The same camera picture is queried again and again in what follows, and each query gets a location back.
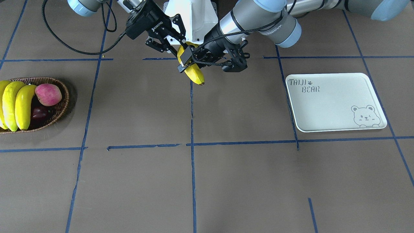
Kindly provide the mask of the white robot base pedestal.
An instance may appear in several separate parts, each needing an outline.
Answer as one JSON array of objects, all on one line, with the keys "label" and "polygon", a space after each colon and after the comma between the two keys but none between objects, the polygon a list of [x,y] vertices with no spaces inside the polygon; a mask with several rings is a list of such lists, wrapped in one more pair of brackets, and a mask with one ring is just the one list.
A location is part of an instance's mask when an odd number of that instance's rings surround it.
[{"label": "white robot base pedestal", "polygon": [[185,40],[203,44],[204,37],[218,23],[216,3],[211,0],[169,0],[164,2],[164,13],[181,16],[186,33]]}]

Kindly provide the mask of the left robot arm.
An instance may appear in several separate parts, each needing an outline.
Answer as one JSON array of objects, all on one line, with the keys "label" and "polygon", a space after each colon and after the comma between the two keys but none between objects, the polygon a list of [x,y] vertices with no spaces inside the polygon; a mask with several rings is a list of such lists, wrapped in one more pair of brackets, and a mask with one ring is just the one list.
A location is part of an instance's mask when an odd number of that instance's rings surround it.
[{"label": "left robot arm", "polygon": [[199,46],[179,48],[180,72],[218,65],[225,72],[247,68],[247,44],[243,38],[257,31],[275,45],[288,48],[301,36],[300,14],[321,9],[341,9],[377,21],[389,21],[409,4],[408,0],[239,0],[204,36]]}]

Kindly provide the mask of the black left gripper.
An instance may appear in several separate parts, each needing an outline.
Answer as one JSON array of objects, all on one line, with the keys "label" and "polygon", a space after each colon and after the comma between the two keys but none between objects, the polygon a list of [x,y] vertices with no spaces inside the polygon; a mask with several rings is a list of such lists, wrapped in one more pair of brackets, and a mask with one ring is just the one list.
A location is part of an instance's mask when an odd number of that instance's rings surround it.
[{"label": "black left gripper", "polygon": [[245,45],[247,45],[246,42],[232,43],[221,31],[210,31],[205,36],[204,44],[198,47],[188,45],[185,49],[183,47],[182,54],[177,55],[177,58],[181,59],[177,69],[183,73],[191,65],[195,65],[195,68],[200,70],[198,64],[201,62],[218,62],[228,55],[229,60],[221,65],[222,70],[224,72],[242,72],[247,69],[247,59],[250,58],[250,53],[243,51]]}]

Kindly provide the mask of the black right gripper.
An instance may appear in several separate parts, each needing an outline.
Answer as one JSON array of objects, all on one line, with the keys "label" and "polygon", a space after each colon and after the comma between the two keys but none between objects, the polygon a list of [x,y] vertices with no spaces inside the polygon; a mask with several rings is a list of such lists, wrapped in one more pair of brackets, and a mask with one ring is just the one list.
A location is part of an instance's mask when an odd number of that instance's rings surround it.
[{"label": "black right gripper", "polygon": [[[168,28],[168,34],[161,33],[162,29]],[[186,30],[181,15],[176,14],[168,17],[162,9],[153,0],[143,0],[133,11],[126,22],[126,35],[134,40],[144,31],[149,36],[146,39],[146,45],[163,53],[177,55],[177,50],[166,39],[168,36],[174,38],[179,44],[186,49]]]}]

